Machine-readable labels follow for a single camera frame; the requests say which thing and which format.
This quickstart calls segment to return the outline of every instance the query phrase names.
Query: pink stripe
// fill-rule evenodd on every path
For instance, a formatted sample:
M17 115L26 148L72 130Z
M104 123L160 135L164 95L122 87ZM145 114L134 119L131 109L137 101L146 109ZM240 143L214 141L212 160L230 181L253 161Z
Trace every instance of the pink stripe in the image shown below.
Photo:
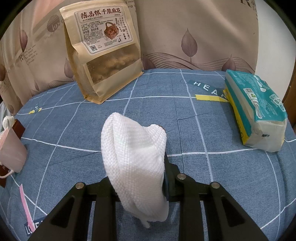
M29 211L29 207L25 198L25 194L24 194L24 189L22 187L22 184L20 185L20 198L22 199L22 205L24 207L26 216L27 216L27 222L28 222L28 226L31 229L32 232L34 232L36 230L35 225L33 223L30 211Z

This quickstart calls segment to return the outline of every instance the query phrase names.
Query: white grid line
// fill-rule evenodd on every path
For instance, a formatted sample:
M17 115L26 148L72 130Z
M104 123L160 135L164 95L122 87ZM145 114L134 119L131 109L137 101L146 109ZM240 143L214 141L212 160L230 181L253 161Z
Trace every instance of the white grid line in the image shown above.
M14 179L14 177L12 176L12 175L10 175L11 177L12 177L12 179L14 180L14 182L15 182L15 184L18 186L18 187L20 187L19 186L19 184L15 181L15 179ZM25 194L25 197L33 204L33 205L35 205L35 203ZM38 207L37 206L37 208L41 211L41 212L43 212L45 215L47 215L47 213L46 212L44 212L40 207Z
M280 226L280 222L281 222L281 199L280 199L280 194L279 194L279 184L278 184L278 181L277 181L277 178L276 178L276 172L274 170L274 166L273 166L273 164L272 164L272 162L270 160L270 157L267 154L267 152L265 152L265 153L266 153L266 155L268 157L268 160L269 160L269 162L271 164L272 170L274 171L274 177L276 179L276 187L277 187L277 190L278 190L278 197L279 197L279 225L278 225L278 231L276 232L276 238L277 238L277 236L279 234L279 226Z
M215 154L229 154L229 153L236 153L236 152L249 151L249 150L258 150L258 149L250 148L250 149L240 149L240 150L231 150L231 151L208 152L208 154L214 154L214 155ZM167 156L171 157L171 156L200 155L200 154L205 154L205 152L183 152L183 153L178 153L178 154L170 154Z
M6 211L6 214L7 214L7 216L8 216L8 208L9 208L9 202L10 202L10 199L11 199L11 190L12 190L12 187L13 187L13 185L11 185L11 188L10 188L10 197L9 197L9 199L8 199L8 203L7 203L7 211Z
M291 140L291 141L287 141L287 140L285 139L285 141L286 141L286 142L293 142L293 141L296 141L296 139L294 139L294 140Z
M198 126L198 130L200 132L200 137L202 139L202 144L203 144L203 147L204 147L204 150L205 150L205 155L206 155L206 158L207 158L207 165L209 167L209 172L210 172L210 177L211 177L211 182L214 181L213 179L213 174L212 174L212 169L211 169L211 164L210 164L210 159L209 159L209 155L208 155L208 152L207 152L207 148L205 146L205 140L203 138L203 134L202 134L202 130L201 130L201 127L200 127L200 122L198 121L198 118L197 118L197 113L196 113L196 110L195 110L195 107L194 107L194 104L193 104L193 101L192 101L192 98L191 98L191 94L189 92L189 89L188 89L188 85L186 83L186 80L184 79L184 76L183 76L183 73L182 73L182 70L180 69L180 73L182 75L182 78L186 84L186 88L187 88L187 93L189 95L189 98L190 98L190 102L191 102L191 105L192 105L192 108L194 110L194 114L195 114L195 120L196 120L196 123L197 123L197 126Z
M258 150L258 149L248 148L248 149L240 149L240 150L232 150L232 151L208 152L208 154L228 154L228 153L235 153L235 152L248 151L248 150Z
M46 102L50 97L48 97L48 98L43 102L42 106L44 106L45 102Z
M49 94L49 93L53 93L53 92L56 92L56 91L59 91L59 90L65 89L65 88L69 88L69 87L74 86L74 85L76 85L76 84L77 84L77 82L76 82L75 84L73 84L73 85L69 85L69 86L66 86L66 87L63 87L63 88L57 89L57 90L55 90L55 91L46 92L46 93L44 93L43 95L46 95L46 94ZM42 97L43 95L38 96L38 97L35 97L35 98L31 98L31 99L29 99L28 101L30 101L30 100L34 100L34 99L37 99L37 98L40 98L40 97Z
M130 99L145 99L145 98L189 98L188 96L144 96L144 97L132 97ZM127 100L129 98L122 98L122 99L110 99L110 100L106 100L107 101L117 101L117 100ZM52 107L48 107L48 108L42 108L41 111L43 110L48 110L48 109L52 109L52 108L56 108L56 107L63 107L65 105L70 105L70 104L77 104L77 103L91 103L93 104L93 102L90 101L79 101L79 102L72 102L72 103L68 103L68 104L63 104L63 105L57 105L57 106L52 106Z
M46 94L53 93L53 92L56 92L56 91L59 91L59 90L65 89L65 88L68 88L68 87L74 86L74 85L76 85L76 84L77 84L77 82L75 82L75 83L72 84L72 85L69 85L69 86L66 86L66 87L63 87L63 88L57 89L57 90L55 90L55 91L47 92Z
M8 219L7 219L6 215L5 215L5 212L4 212L4 209L3 209L3 207L2 207L2 204L1 204L1 202L0 202L0 206L1 206L1 208L2 208L2 211L3 211L3 213L4 213L4 217L5 217L5 219L6 219L6 222L9 224L9 226L10 226L10 227L12 227L12 229L13 229L13 231L14 231L15 235L17 236L18 240L19 240L19 241L21 241L21 240L20 240L20 238L18 237L18 235L17 235L17 233L16 233L15 229L14 229L14 228L13 228L13 226L12 226L12 225L9 223L9 221L8 221Z
M152 73L145 73L142 75L146 75L146 74L178 74L179 72L152 72ZM214 76L219 76L219 74L199 74L199 73L187 73L187 72L183 72L184 74L198 74L198 75L214 75Z
M292 151L292 148L291 148L291 146L290 146L290 144L289 144L289 143L288 143L288 146L289 146L289 148L290 148L290 150L291 150L292 156L293 156L293 158L294 158L294 161L295 161L295 163L296 163L296 159L295 159L294 153L293 153L293 151Z
M72 89L73 85L71 85L71 88L68 89L68 91L60 98L60 100L54 105L54 107L62 100L62 98ZM52 113L52 111L54 110L54 107L53 109L50 111L50 113L47 115L47 117L49 117L49 115ZM39 127L36 129L34 135L32 138L34 138L36 132L39 130L40 126L42 126L42 124L45 122L45 120L47 119L47 117L45 117L45 119L41 122L41 124L39 125Z
M55 146L55 144L39 141L39 140L36 140L36 139L30 139L30 138L26 138L26 137L22 137L22 139L26 139L26 140L30 140L30 141L36 141L36 142L40 142L40 143L47 144L47 145L50 145L50 146ZM80 148L75 148L75 147L71 147L71 146L62 146L62 145L57 145L57 146L62 147L62 148L72 149L72 150L80 150L80 151L87 151L87 152L101 152L101 151L95 151L95 150L80 149Z
M283 213L283 211L287 208L287 207L289 207L290 205L292 205L292 203L293 202L295 202L295 200L296 200L296 198L292 201L292 202L290 202L287 206L285 206L284 208L283 208L283 210L274 218L274 219L272 219L272 220L270 220L267 224L265 224L264 226L262 226L260 229L263 229L263 228L265 228L267 225L269 225L269 224L271 224L274 220L276 220L282 213Z
M32 122L32 120L35 118L36 115L33 116L33 118L29 121L29 124L27 125L26 129L29 127L30 123Z
M223 78L222 76L224 76L224 75L221 75L221 74L219 74L217 71L215 71L215 73L217 73L223 80L225 80L225 78Z
M129 99L128 99L128 102L126 103L126 105L125 105L125 107L124 107L123 114L122 114L123 116L124 116L124 114L126 113L126 108L128 107L128 104L129 104L129 102L130 102L130 100L131 100L131 95L133 94L133 90L134 90L134 88L135 88L135 86L136 86L136 83L137 83L138 79L139 79L139 77L136 79L136 81L135 81L135 83L134 83L134 85L133 85L133 88L132 88L132 90L131 90L131 94L130 94L130 97L129 97Z
M34 214L33 214L33 220L34 220L35 213L36 213L37 202L38 202L38 198L39 198L39 194L40 194L41 186L42 186L42 183L43 183L43 179L44 179L44 176L45 176L46 170L47 170L47 168L48 168L48 165L49 165L49 163L50 163L50 160L51 160L51 158L52 158L52 155L54 154L54 151L56 150L57 145L59 144L59 141L60 141L60 139L62 138L62 136L63 136L65 130L67 129L67 127L69 126L69 124L70 124L71 121L73 120L74 116L76 115L76 113L77 113L78 108L79 108L80 105L81 105L81 103L77 106L74 115L72 116L71 120L69 121L69 123L67 124L67 126L65 127L65 129L63 130L62 134L60 135L60 137L59 137L59 139L58 139L58 141L57 141L57 144L56 144L56 146L54 147L54 149L53 149L53 151L52 151L52 153L51 153L51 155L50 155L50 158L49 158L49 160L48 160L48 162L47 162L46 168L45 168L45 170L44 170L44 173L43 173L43 176L42 176L42 179L41 179L41 182L40 182L40 186L39 186L39 190L38 190L37 198L36 198L36 203L35 203L35 208L34 208Z

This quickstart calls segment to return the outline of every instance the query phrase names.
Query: white towel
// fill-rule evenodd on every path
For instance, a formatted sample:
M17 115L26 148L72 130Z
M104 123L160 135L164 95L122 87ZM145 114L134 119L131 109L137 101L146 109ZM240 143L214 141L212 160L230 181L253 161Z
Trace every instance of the white towel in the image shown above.
M165 221L168 201L162 193L166 133L158 125L143 127L119 113L102 129L101 149L109 180L122 206L143 225Z
M13 124L15 123L15 118L13 116L5 116L3 121L2 121L2 126L4 130L6 130L9 126L12 127Z

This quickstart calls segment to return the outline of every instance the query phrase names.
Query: snack bag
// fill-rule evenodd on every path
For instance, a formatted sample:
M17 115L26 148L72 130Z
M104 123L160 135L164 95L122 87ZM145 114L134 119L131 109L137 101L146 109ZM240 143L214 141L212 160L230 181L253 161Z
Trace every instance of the snack bag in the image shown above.
M281 149L287 113L279 97L257 75L227 70L224 94L232 105L246 146L275 152Z
M85 99L101 104L142 74L140 44L124 1L78 2L60 12L69 61Z

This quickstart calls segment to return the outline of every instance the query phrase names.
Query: bed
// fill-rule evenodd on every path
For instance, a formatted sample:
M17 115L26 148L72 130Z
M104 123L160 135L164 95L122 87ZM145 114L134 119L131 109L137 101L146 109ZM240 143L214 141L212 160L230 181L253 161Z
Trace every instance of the bed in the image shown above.
M224 75L153 69L101 105L84 100L76 82L30 99L16 115L26 128L21 139L26 163L0 187L0 215L15 238L31 235L21 184L38 226L75 183L106 176L100 133L106 118L118 112L143 126L161 125L171 163L198 182L221 183L269 240L278 239L296 214L296 136L288 123L279 152L243 146L231 105L216 97L222 95ZM39 111L29 114L35 108ZM178 240L178 203L170 203L167 220L150 229L120 204L116 212L118 240Z

